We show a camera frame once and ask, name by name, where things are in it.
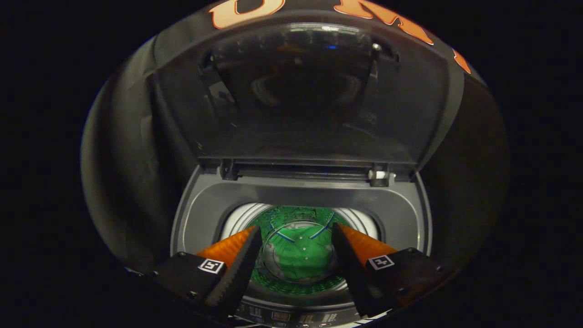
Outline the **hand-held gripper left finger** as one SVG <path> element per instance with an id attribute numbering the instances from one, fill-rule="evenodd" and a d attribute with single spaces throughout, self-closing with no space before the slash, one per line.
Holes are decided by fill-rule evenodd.
<path id="1" fill-rule="evenodd" d="M 206 320 L 234 315 L 262 246 L 252 226 L 199 251 L 179 251 L 146 274 L 146 284 Z"/>

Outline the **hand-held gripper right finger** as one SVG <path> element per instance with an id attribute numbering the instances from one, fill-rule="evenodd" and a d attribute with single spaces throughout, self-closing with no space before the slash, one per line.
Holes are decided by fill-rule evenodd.
<path id="1" fill-rule="evenodd" d="M 333 224 L 331 241 L 348 292 L 362 317 L 399 312 L 456 276 L 456 269 L 414 247 L 398 251 L 340 223 Z"/>

